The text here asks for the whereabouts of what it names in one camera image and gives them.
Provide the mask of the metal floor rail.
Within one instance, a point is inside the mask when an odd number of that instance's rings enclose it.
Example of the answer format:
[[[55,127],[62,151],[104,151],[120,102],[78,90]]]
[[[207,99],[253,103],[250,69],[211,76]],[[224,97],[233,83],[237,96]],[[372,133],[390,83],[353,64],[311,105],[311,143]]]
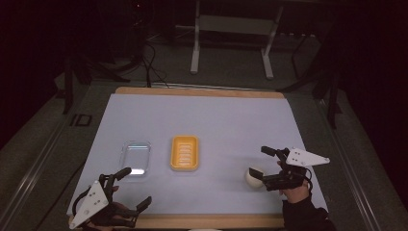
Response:
[[[331,127],[330,123],[326,118],[326,113],[328,112],[328,105],[323,99],[315,101],[319,114],[324,121],[324,126],[329,133],[332,145],[334,146],[335,152],[337,154],[337,159],[342,168],[345,180],[348,187],[353,195],[354,201],[358,207],[360,215],[364,221],[365,226],[369,231],[382,231],[379,222],[370,206],[366,193],[353,169],[350,160],[348,159],[342,142],[339,139],[337,132]]]
[[[0,150],[0,231],[69,231],[66,211],[89,152],[87,127],[53,98]]]

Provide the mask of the person's right hand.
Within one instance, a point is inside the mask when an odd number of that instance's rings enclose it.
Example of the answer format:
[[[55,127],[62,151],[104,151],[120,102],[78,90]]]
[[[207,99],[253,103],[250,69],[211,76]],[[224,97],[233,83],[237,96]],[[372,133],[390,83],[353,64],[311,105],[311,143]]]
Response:
[[[279,194],[284,195],[289,203],[298,203],[310,195],[309,183],[307,180],[304,180],[301,186],[294,189],[280,190]]]

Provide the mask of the clear plastic tray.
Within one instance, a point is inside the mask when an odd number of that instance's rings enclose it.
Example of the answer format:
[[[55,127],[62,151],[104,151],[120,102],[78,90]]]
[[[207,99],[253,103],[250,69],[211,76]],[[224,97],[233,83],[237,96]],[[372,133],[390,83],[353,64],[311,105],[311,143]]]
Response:
[[[151,144],[148,141],[127,141],[124,143],[119,160],[119,167],[129,167],[130,177],[143,177],[147,174]]]

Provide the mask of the person's left hand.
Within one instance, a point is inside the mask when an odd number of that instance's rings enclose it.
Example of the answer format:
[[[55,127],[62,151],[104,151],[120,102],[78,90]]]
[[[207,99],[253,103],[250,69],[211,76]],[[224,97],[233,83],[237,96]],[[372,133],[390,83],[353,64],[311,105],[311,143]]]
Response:
[[[95,215],[88,218],[84,224],[84,231],[117,231],[116,228],[130,224],[129,209],[123,204],[113,202],[113,194],[119,189],[119,186],[109,187],[103,192],[107,197],[108,204],[98,211]]]

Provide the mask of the yellow soap dish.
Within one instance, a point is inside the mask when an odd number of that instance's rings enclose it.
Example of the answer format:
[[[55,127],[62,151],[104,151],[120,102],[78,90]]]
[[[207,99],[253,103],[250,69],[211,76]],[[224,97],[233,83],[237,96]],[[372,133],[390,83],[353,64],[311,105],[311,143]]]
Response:
[[[196,170],[199,166],[198,145],[196,136],[175,136],[171,145],[171,168],[177,171]]]

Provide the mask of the white metal stand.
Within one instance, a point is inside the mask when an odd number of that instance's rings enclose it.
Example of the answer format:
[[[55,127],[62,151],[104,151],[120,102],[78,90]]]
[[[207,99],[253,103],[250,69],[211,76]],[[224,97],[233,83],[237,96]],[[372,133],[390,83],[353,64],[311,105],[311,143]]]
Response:
[[[248,34],[267,36],[268,42],[265,47],[261,49],[261,57],[263,61],[266,78],[271,80],[274,78],[272,71],[269,53],[273,41],[277,35],[277,29],[280,24],[284,7],[279,6],[276,10],[275,17],[272,20],[266,19],[252,19],[243,17],[231,17],[202,14],[200,12],[200,0],[195,0],[195,14],[194,14],[194,42],[191,55],[191,74],[197,74],[199,69],[200,58],[200,32],[222,32],[233,34]]]

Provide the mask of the white round soap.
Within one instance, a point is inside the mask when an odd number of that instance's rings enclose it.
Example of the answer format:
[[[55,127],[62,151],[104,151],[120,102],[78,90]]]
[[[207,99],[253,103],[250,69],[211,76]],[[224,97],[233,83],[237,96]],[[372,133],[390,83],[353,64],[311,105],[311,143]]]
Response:
[[[247,185],[253,189],[260,189],[264,186],[263,182],[257,178],[254,178],[249,174],[249,171],[245,173],[245,181]]]

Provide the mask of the wooden table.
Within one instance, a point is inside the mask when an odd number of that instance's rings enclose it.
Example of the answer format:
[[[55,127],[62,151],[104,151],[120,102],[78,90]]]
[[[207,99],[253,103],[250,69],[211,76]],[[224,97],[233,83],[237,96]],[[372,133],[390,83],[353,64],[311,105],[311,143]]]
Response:
[[[114,94],[239,97],[285,99],[277,92],[241,90],[178,90],[119,88]],[[145,229],[193,229],[193,228],[268,228],[283,224],[282,212],[278,214],[204,214],[204,215],[141,215],[137,226]]]

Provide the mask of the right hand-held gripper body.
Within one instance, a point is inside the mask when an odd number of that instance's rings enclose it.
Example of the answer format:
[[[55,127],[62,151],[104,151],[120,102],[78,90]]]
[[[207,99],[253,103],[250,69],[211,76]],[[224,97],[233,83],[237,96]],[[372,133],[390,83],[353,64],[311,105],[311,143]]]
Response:
[[[310,185],[311,176],[307,176],[309,167],[325,165],[330,159],[299,148],[275,149],[280,161],[281,171],[275,175],[263,177],[263,183],[268,191],[294,189],[307,180]]]

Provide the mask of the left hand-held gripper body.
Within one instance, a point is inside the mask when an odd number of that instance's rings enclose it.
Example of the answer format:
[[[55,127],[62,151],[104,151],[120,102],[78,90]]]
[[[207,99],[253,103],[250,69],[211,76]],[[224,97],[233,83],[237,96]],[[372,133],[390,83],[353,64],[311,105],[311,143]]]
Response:
[[[72,205],[73,219],[69,223],[70,229],[84,227],[88,218],[95,215],[98,211],[103,209],[108,200],[103,190],[114,186],[114,175],[101,175],[100,178],[93,182],[90,188],[81,193]],[[130,224],[136,224],[139,213],[134,210],[129,210]]]

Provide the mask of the pale blue table mat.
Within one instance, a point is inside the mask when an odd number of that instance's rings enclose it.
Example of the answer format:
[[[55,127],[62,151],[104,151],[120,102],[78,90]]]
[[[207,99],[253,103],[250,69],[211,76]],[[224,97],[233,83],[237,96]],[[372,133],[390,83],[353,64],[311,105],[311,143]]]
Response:
[[[177,135],[198,138],[196,170],[171,168]],[[251,167],[267,174],[279,171],[262,146],[303,145],[285,99],[114,94],[75,192],[82,193],[100,174],[117,172],[127,141],[150,143],[148,170],[142,177],[119,181],[114,199],[134,207],[150,197],[149,215],[278,214],[279,193],[249,187],[245,173]]]

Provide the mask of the black tripod stand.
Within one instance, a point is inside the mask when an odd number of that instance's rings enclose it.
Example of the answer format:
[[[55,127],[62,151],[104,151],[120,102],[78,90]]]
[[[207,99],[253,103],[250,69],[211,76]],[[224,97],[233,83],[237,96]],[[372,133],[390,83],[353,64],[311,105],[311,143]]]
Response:
[[[292,92],[309,83],[315,82],[312,90],[314,99],[322,100],[328,97],[327,120],[333,129],[336,129],[336,113],[338,111],[338,89],[340,81],[340,67],[342,66],[342,53],[339,50],[339,38],[331,30],[323,39],[318,53],[310,66],[303,72],[295,83],[278,89],[278,92]]]

